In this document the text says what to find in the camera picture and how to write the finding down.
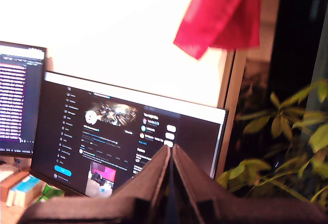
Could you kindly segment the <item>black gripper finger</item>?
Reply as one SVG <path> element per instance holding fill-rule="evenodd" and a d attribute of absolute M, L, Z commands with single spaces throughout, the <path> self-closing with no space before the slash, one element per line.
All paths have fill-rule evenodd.
<path fill-rule="evenodd" d="M 199 223 L 220 223 L 223 214 L 219 201 L 232 198 L 232 194 L 206 175 L 178 145 L 174 145 L 172 156 L 178 179 Z"/>
<path fill-rule="evenodd" d="M 171 149 L 162 146 L 141 172 L 129 179 L 112 195 L 119 207 L 113 223 L 159 223 L 156 217 L 168 183 Z"/>

